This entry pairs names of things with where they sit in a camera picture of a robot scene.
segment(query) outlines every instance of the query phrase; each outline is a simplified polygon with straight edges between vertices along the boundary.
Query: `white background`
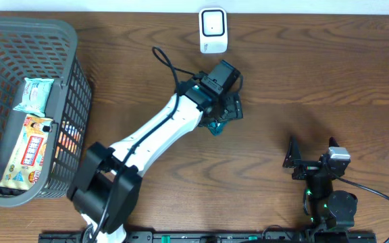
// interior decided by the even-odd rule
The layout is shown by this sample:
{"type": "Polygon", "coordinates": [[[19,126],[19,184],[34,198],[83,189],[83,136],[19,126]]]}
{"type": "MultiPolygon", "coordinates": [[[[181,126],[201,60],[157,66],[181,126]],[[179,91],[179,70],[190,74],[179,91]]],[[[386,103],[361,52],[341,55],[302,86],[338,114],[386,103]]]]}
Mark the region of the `white background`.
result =
{"type": "Polygon", "coordinates": [[[135,11],[197,13],[389,14],[389,0],[0,0],[0,11],[135,11]]]}

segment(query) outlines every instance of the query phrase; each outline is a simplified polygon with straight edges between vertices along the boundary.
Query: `plastic basket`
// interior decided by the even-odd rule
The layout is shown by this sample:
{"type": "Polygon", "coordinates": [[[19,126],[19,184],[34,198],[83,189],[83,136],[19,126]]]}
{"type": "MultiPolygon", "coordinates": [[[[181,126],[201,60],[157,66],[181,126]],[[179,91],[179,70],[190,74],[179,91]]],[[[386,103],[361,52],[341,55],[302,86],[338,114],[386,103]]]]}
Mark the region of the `plastic basket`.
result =
{"type": "Polygon", "coordinates": [[[76,59],[75,30],[59,20],[0,18],[0,180],[26,114],[24,78],[54,78],[46,117],[55,120],[38,181],[27,191],[0,188],[0,206],[65,195],[78,168],[91,104],[91,89],[76,59]]]}

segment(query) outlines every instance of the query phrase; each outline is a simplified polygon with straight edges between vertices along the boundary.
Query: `brown wooden surface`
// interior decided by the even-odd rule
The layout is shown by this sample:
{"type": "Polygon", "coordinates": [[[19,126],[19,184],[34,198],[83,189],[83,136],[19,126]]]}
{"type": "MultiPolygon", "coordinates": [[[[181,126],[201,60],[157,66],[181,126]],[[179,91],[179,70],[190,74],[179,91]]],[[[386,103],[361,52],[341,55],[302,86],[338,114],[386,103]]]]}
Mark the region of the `brown wooden surface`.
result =
{"type": "MultiPolygon", "coordinates": [[[[229,14],[221,55],[199,52],[197,14],[0,16],[55,18],[75,27],[78,57],[96,87],[86,146],[126,137],[172,95],[171,72],[153,57],[153,45],[180,68],[208,72],[225,59],[244,74],[244,119],[221,136],[199,128],[172,145],[148,170],[130,225],[253,231],[309,223],[304,182],[282,169],[290,134],[308,159],[337,137],[353,158],[345,178],[389,195],[389,16],[229,14]]],[[[389,202],[341,182],[334,188],[358,196],[355,229],[373,230],[383,242],[389,202]]],[[[43,231],[84,226],[65,198],[0,208],[0,242],[36,242],[43,231]]]]}

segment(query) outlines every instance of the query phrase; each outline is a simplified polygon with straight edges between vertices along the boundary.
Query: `cable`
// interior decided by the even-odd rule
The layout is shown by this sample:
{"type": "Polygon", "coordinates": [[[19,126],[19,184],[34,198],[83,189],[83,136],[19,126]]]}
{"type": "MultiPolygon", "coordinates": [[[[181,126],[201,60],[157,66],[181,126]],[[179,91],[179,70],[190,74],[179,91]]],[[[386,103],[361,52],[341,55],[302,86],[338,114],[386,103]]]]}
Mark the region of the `cable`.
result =
{"type": "MultiPolygon", "coordinates": [[[[172,75],[174,76],[174,81],[175,81],[175,90],[176,90],[176,100],[175,100],[175,107],[174,109],[171,111],[171,113],[169,113],[169,115],[167,115],[167,117],[165,119],[163,119],[163,121],[161,121],[159,124],[157,124],[153,129],[151,129],[149,132],[147,132],[142,138],[140,138],[135,144],[133,144],[133,146],[130,148],[130,150],[128,151],[127,155],[124,157],[123,161],[122,161],[122,164],[124,165],[128,158],[135,152],[135,150],[137,149],[137,147],[145,140],[147,139],[153,132],[155,132],[157,129],[159,129],[165,122],[167,122],[169,119],[172,118],[172,116],[175,114],[177,108],[178,108],[178,103],[180,102],[180,92],[179,92],[179,81],[178,81],[178,77],[176,75],[176,71],[180,71],[180,72],[184,72],[186,74],[192,74],[194,75],[193,73],[191,72],[188,72],[188,71],[185,71],[185,70],[180,70],[180,69],[177,69],[175,68],[171,61],[169,60],[169,58],[167,57],[167,55],[159,48],[159,47],[153,47],[152,49],[152,52],[154,54],[154,56],[160,61],[162,62],[164,65],[166,65],[167,67],[169,67],[172,71],[172,75]],[[164,62],[159,56],[158,54],[156,54],[156,51],[160,52],[160,54],[164,57],[164,59],[166,60],[166,62],[164,62]]],[[[115,178],[113,179],[114,182],[117,182],[119,180],[119,178],[121,177],[121,174],[124,170],[124,166],[121,166],[119,169],[118,169],[118,172],[116,173],[116,176],[115,178]]],[[[97,236],[99,235],[99,232],[101,231],[101,228],[103,227],[106,219],[107,219],[107,211],[109,210],[109,205],[110,205],[110,202],[111,202],[111,197],[116,189],[116,184],[117,183],[113,183],[112,184],[112,187],[111,187],[111,190],[110,190],[110,193],[109,193],[109,196],[107,197],[107,201],[106,201],[106,205],[105,205],[105,208],[103,209],[103,214],[101,215],[101,218],[100,218],[100,222],[99,224],[97,225],[97,229],[95,230],[93,236],[91,237],[90,239],[90,243],[93,243],[95,242],[95,239],[97,238],[97,236]]]]}
{"type": "MultiPolygon", "coordinates": [[[[158,49],[159,50],[159,52],[160,52],[160,54],[165,58],[165,59],[167,59],[167,57],[164,55],[164,53],[163,53],[163,51],[161,50],[161,49],[158,49]]],[[[187,70],[182,70],[182,69],[180,69],[180,68],[176,68],[176,67],[171,67],[172,65],[171,64],[169,64],[170,62],[164,62],[163,60],[162,60],[162,58],[160,58],[157,54],[156,54],[156,52],[154,51],[154,47],[153,47],[153,54],[154,54],[154,56],[155,56],[155,58],[157,58],[162,64],[164,64],[166,67],[168,67],[168,68],[170,68],[170,69],[174,69],[175,71],[179,71],[179,72],[182,72],[182,73],[185,73],[185,74],[190,74],[191,76],[194,76],[195,74],[194,73],[192,73],[192,72],[189,72],[189,71],[187,71],[187,70]]]]}
{"type": "MultiPolygon", "coordinates": [[[[331,167],[330,167],[330,164],[328,164],[327,162],[325,162],[325,168],[327,169],[328,172],[330,172],[337,180],[340,180],[341,182],[344,182],[344,183],[347,183],[347,184],[350,184],[352,186],[356,186],[360,189],[364,189],[366,191],[369,191],[371,193],[374,193],[378,196],[381,196],[383,198],[385,198],[386,200],[389,200],[389,196],[381,193],[381,192],[378,192],[377,190],[374,190],[374,189],[371,189],[371,188],[368,188],[367,186],[363,186],[361,184],[358,184],[358,183],[355,183],[355,182],[351,182],[351,181],[348,181],[346,179],[343,179],[343,178],[340,178],[338,175],[336,175],[332,170],[331,170],[331,167]]],[[[389,243],[389,237],[385,240],[384,243],[389,243]]]]}
{"type": "Polygon", "coordinates": [[[286,232],[286,230],[284,230],[284,228],[280,225],[270,225],[268,226],[263,232],[262,232],[262,239],[265,239],[265,234],[272,228],[272,227],[278,227],[280,228],[280,230],[283,231],[283,233],[286,234],[286,236],[288,236],[289,240],[292,240],[292,237],[289,236],[288,232],[286,232]]]}

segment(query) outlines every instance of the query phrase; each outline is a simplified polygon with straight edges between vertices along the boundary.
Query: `teal wrapper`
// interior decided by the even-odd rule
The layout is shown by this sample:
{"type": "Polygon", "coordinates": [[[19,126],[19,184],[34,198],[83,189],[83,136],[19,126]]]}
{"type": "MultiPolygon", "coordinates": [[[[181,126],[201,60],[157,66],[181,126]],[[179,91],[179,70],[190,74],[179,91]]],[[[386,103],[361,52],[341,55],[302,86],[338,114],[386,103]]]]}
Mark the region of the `teal wrapper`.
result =
{"type": "Polygon", "coordinates": [[[51,92],[53,79],[50,78],[25,78],[25,89],[22,102],[13,108],[15,111],[44,117],[47,98],[51,92]]]}

